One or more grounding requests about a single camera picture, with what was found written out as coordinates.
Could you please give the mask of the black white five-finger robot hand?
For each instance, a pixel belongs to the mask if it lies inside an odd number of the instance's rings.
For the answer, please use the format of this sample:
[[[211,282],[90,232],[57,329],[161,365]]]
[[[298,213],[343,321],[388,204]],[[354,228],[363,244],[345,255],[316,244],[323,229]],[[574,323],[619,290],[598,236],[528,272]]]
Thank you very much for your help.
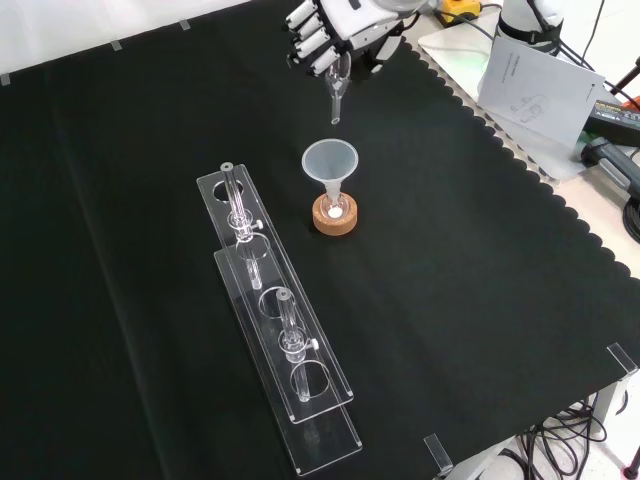
[[[355,74],[367,78],[394,55],[404,20],[415,12],[387,1],[304,1],[285,18],[293,44],[287,63],[318,78],[349,58]]]

